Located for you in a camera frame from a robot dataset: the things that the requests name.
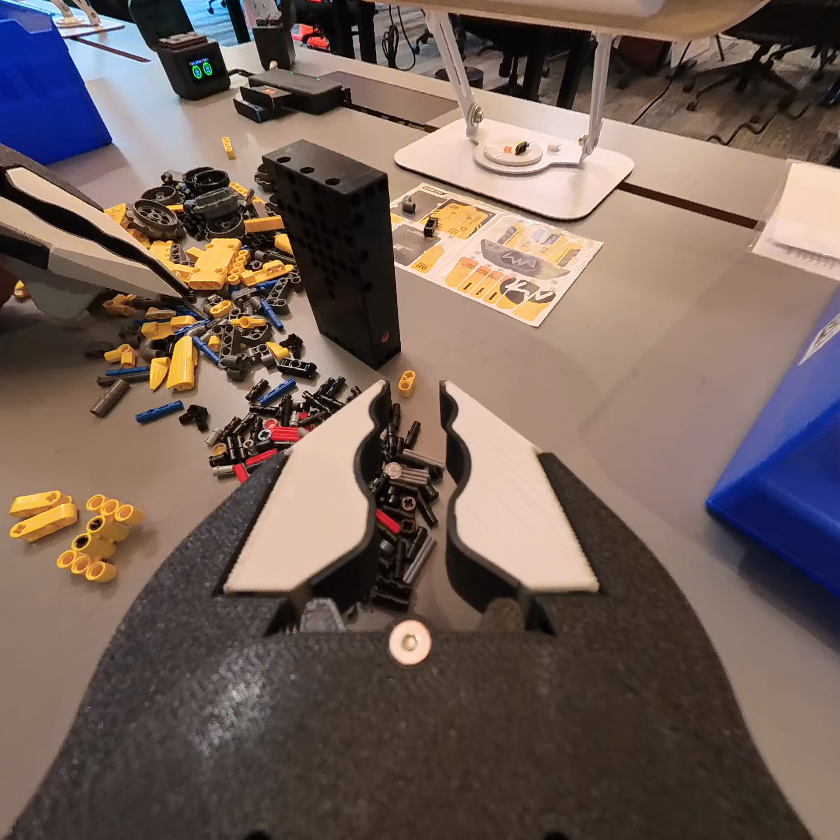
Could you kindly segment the black office chair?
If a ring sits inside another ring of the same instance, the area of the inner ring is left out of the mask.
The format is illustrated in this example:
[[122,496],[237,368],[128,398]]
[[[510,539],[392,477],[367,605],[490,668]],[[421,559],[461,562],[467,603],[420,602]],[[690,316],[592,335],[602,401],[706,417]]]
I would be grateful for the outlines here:
[[774,65],[787,54],[813,48],[817,56],[838,53],[838,2],[829,1],[771,1],[738,24],[724,31],[737,40],[748,41],[756,50],[749,59],[733,64],[698,70],[684,86],[693,93],[686,110],[694,112],[707,93],[734,83],[737,94],[766,82],[782,91],[778,110],[789,119],[805,115],[807,108],[792,113],[790,107],[796,97],[796,86],[782,78]]

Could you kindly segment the black holder with white tool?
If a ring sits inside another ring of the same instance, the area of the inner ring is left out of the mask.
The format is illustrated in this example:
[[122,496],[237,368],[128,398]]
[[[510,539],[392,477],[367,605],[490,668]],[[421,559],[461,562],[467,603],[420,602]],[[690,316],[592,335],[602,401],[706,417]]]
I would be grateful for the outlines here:
[[294,1],[251,2],[255,25],[252,32],[259,60],[265,70],[292,70],[295,47],[291,30],[297,22]]

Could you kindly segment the yellow sticker sheet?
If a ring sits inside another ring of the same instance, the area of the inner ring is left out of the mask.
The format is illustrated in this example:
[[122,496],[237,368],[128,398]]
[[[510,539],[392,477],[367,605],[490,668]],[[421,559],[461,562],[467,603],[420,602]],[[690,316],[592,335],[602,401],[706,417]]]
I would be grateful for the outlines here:
[[[413,194],[416,215],[401,200]],[[423,183],[391,201],[395,266],[537,328],[603,247],[601,241]],[[424,237],[425,219],[438,218]]]

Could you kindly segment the pile of small black pins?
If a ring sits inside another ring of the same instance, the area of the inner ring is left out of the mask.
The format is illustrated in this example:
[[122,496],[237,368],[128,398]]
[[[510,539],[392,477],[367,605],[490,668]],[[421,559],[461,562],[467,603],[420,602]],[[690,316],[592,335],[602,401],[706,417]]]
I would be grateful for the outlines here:
[[[234,552],[229,571],[224,572],[221,581],[224,595],[224,583],[280,473],[281,457],[369,388],[361,390],[354,387],[341,401],[339,389],[343,384],[343,379],[330,377],[315,391],[305,391],[299,401],[287,395],[276,406],[253,407],[252,416],[248,419],[255,430],[246,434],[236,429],[234,436],[234,442],[253,446],[249,456],[238,460],[231,458],[226,467],[213,463],[215,471],[234,474],[241,481],[261,471],[271,472],[267,493],[259,502],[256,513],[249,516],[245,536]],[[371,484],[376,503],[377,535],[381,539],[379,570],[374,585],[361,601],[344,612],[329,598],[313,598],[305,608],[311,602],[329,601],[340,613],[351,613],[360,605],[372,603],[392,612],[404,613],[411,605],[419,569],[434,550],[434,529],[438,525],[434,504],[439,498],[438,483],[443,478],[444,466],[442,462],[416,451],[422,425],[414,422],[403,429],[402,407],[394,401],[392,388],[391,399],[391,415],[381,435],[381,474]],[[277,596],[292,610],[289,601],[279,595],[228,596]],[[305,608],[302,614],[295,614],[293,610],[292,613],[302,620]]]

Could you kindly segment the yellow round connector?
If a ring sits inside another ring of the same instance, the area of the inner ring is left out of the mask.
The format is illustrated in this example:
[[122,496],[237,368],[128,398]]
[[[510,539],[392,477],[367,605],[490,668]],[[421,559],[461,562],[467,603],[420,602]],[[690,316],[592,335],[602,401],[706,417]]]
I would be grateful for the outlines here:
[[97,515],[89,520],[86,530],[72,540],[70,548],[86,554],[91,560],[107,560],[114,555],[117,543],[129,535],[129,527]]
[[113,581],[118,574],[114,563],[105,560],[93,560],[86,553],[69,549],[56,560],[57,568],[79,575],[87,581],[105,585]]
[[128,528],[140,525],[145,519],[142,509],[102,494],[91,496],[86,502],[86,509],[107,522],[117,522]]

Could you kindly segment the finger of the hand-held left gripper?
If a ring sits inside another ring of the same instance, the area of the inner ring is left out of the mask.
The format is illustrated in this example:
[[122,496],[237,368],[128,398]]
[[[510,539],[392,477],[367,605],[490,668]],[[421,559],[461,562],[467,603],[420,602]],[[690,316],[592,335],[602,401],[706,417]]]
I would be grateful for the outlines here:
[[148,266],[171,284],[183,284],[120,223],[75,192],[66,192],[37,175],[17,169],[2,177],[2,257],[29,286],[29,269],[46,268],[50,250],[100,248]]
[[94,299],[108,289],[140,297],[179,297],[183,289],[152,268],[101,248],[77,251],[68,246],[50,250],[47,267],[29,269],[29,294],[50,317],[80,318]]

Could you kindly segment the white book stand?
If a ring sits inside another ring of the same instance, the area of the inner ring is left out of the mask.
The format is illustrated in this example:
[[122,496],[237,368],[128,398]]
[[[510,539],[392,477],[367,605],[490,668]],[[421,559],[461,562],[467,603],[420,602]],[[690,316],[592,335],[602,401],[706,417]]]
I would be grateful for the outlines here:
[[[428,2],[427,24],[455,91],[461,120],[399,150],[395,163],[553,221],[580,219],[634,168],[630,157],[599,146],[614,38],[630,35],[688,43],[723,32],[763,5],[758,1]],[[450,14],[593,33],[591,109],[584,134],[568,140],[488,118],[469,86]]]

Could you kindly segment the small black device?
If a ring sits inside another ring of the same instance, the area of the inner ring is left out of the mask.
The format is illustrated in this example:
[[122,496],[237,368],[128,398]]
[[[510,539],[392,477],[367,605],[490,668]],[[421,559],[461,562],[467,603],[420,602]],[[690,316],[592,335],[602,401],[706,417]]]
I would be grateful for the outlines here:
[[287,93],[268,86],[241,87],[233,103],[241,116],[256,123],[281,119],[291,113]]

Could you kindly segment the black perforated block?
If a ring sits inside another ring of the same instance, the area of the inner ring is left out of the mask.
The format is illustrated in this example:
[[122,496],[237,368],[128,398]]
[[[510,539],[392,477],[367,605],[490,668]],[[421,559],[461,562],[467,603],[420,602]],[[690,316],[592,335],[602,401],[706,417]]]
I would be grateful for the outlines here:
[[262,165],[318,330],[381,369],[401,352],[386,173],[307,140]]

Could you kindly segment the clear bag with paper manual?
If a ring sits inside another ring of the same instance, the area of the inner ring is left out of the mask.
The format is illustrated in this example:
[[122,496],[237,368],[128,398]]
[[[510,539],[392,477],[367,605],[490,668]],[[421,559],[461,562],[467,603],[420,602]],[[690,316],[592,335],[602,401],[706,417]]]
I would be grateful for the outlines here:
[[789,161],[751,251],[839,281],[839,170]]

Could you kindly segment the blue storage bin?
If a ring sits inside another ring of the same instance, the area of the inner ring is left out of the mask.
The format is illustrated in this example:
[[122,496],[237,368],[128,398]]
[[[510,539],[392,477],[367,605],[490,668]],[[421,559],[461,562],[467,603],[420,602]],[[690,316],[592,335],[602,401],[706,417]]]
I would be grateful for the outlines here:
[[839,594],[839,293],[723,470],[710,515]]
[[111,134],[53,19],[1,2],[1,143],[50,165]]

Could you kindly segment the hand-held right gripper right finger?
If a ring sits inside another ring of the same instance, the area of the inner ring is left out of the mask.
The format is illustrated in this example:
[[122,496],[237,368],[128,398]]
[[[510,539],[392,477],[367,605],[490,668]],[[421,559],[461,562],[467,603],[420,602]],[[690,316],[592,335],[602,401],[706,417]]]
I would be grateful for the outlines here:
[[478,612],[512,599],[597,593],[600,585],[566,515],[544,453],[452,381],[439,384],[445,465],[455,488],[446,519],[446,571]]

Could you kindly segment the black flat power hub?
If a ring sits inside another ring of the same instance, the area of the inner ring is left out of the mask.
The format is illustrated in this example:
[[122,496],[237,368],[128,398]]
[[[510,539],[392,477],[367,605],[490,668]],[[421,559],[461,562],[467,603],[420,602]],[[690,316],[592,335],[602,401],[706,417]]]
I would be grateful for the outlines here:
[[325,77],[310,77],[296,70],[274,68],[248,78],[250,89],[264,89],[280,107],[320,115],[342,107],[347,101],[342,85]]

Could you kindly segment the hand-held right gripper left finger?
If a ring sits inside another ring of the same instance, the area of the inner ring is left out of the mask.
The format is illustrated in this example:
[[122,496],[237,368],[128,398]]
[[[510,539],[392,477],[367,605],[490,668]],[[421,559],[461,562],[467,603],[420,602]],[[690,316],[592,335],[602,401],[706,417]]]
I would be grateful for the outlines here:
[[313,598],[344,612],[370,592],[381,540],[371,484],[391,408],[390,384],[379,380],[281,457],[226,595],[279,595],[302,614]]

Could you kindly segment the pile of yellow black bricks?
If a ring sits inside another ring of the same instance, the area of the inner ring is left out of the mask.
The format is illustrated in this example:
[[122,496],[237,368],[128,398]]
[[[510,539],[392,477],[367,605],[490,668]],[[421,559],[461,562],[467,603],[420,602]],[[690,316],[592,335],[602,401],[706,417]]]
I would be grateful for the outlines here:
[[171,400],[138,415],[147,424],[168,414],[205,431],[209,411],[184,404],[212,377],[249,383],[246,415],[220,435],[255,437],[263,427],[298,418],[316,423],[326,408],[306,408],[295,394],[319,378],[305,358],[304,339],[282,319],[302,292],[279,201],[266,200],[231,180],[225,171],[200,166],[185,173],[165,171],[158,185],[131,203],[105,213],[173,275],[184,298],[143,298],[114,293],[101,308],[125,320],[119,344],[95,344],[85,352],[108,368],[97,378],[98,401],[91,409],[105,417],[132,385],[165,392]]

